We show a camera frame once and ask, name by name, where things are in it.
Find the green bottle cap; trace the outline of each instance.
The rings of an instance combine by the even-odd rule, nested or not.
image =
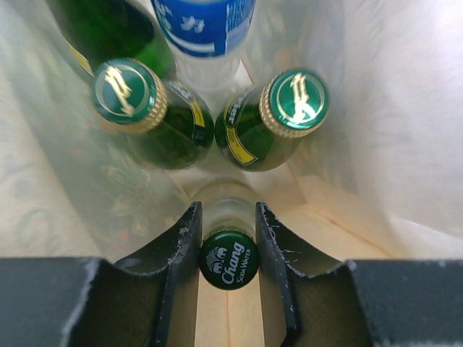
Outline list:
[[[227,291],[238,289],[258,271],[258,247],[242,232],[222,230],[204,241],[199,263],[210,284]]]
[[[166,114],[162,81],[132,59],[113,59],[100,65],[92,96],[99,114],[123,132],[147,132],[161,123]]]
[[[305,69],[283,72],[264,88],[260,116],[266,126],[282,137],[304,137],[325,120],[329,96],[325,85]]]

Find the black and yellow label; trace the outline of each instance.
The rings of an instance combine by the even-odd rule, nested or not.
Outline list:
[[[195,145],[202,145],[206,138],[206,129],[204,122],[204,113],[201,105],[196,100],[196,97],[190,91],[186,90],[178,82],[167,82],[166,83],[171,90],[173,90],[183,101],[188,103],[193,114],[193,133],[192,139]]]
[[[224,113],[226,143],[228,144],[230,152],[233,154],[235,159],[243,166],[254,163],[258,159],[245,148],[237,133],[239,118],[241,117],[243,108],[253,90],[254,88],[250,88],[238,98],[233,99],[227,106]]]
[[[77,49],[74,48],[69,42],[67,42],[67,46],[71,51],[72,55],[75,57],[79,65],[89,74],[93,76],[93,70],[90,66],[90,62],[85,58]]]

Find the bottle cap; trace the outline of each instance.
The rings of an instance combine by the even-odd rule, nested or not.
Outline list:
[[[325,120],[329,96],[325,85],[305,69],[283,72],[263,90],[259,102],[263,123],[276,135],[304,137]]]
[[[95,72],[92,96],[99,114],[122,132],[147,132],[166,115],[167,97],[162,81],[133,59],[102,63]]]
[[[258,247],[246,234],[222,230],[204,241],[200,269],[213,286],[227,291],[246,286],[259,268]]]

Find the blue label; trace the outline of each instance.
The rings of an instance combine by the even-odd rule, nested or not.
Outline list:
[[[255,0],[151,0],[167,39],[191,56],[222,56],[246,37]]]

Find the bottle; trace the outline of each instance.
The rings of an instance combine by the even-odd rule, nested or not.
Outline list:
[[[328,91],[305,69],[290,69],[263,89],[231,100],[216,120],[216,142],[225,158],[246,171],[280,166],[301,139],[325,120]]]
[[[213,286],[234,290],[246,286],[259,268],[255,243],[257,195],[238,181],[215,181],[193,197],[203,204],[200,270]]]
[[[241,62],[255,0],[151,1],[179,78],[205,91],[229,83]]]
[[[146,65],[113,59],[95,73],[93,104],[125,133],[136,161],[158,168],[186,168],[204,158],[213,141],[207,105],[178,82],[162,82]]]
[[[127,0],[46,0],[69,49],[93,76],[103,62],[130,57],[160,78],[174,72],[174,60],[154,18]]]

